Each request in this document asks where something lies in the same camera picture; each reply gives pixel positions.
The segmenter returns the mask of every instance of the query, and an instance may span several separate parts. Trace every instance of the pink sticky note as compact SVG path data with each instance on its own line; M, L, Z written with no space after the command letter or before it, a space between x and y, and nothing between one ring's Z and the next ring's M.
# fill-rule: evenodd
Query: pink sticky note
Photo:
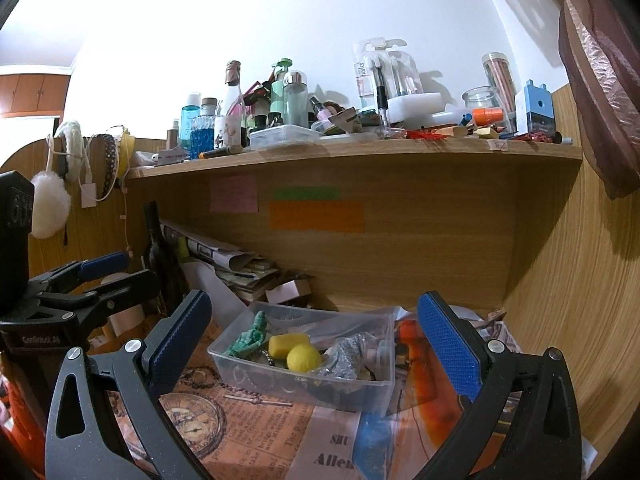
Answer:
M210 182L212 213L257 213L258 189L253 175L212 178Z

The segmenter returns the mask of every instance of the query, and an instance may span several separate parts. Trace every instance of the dark wine bottle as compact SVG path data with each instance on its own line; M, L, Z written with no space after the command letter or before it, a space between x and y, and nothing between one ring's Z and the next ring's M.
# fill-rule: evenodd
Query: dark wine bottle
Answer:
M149 233L149 244L145 251L146 268L158 276L160 295L167 315L170 316L189 292L189 286L178 257L162 236L155 200L145 205L145 221Z

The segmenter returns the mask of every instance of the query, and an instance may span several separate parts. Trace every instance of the green sticky note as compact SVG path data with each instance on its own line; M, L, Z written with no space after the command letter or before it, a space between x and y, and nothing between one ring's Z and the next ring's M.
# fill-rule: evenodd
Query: green sticky note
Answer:
M289 186L273 190L274 200L340 200L340 190L330 186Z

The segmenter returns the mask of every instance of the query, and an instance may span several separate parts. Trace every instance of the yellow ball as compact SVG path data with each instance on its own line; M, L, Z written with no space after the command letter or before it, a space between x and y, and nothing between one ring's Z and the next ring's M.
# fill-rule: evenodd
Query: yellow ball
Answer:
M287 367L293 372L306 373L322 364L322 356L309 343L294 346L287 355Z

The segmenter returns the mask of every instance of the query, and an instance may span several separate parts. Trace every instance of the cabinet door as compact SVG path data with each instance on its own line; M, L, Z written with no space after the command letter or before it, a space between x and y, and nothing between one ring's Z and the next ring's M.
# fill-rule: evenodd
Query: cabinet door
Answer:
M44 74L25 74L18 79L15 89L12 112L35 112L38 109L40 88L44 81Z
M11 111L19 75L0 75L0 114Z
M39 112L64 110L68 75L46 75L40 89Z

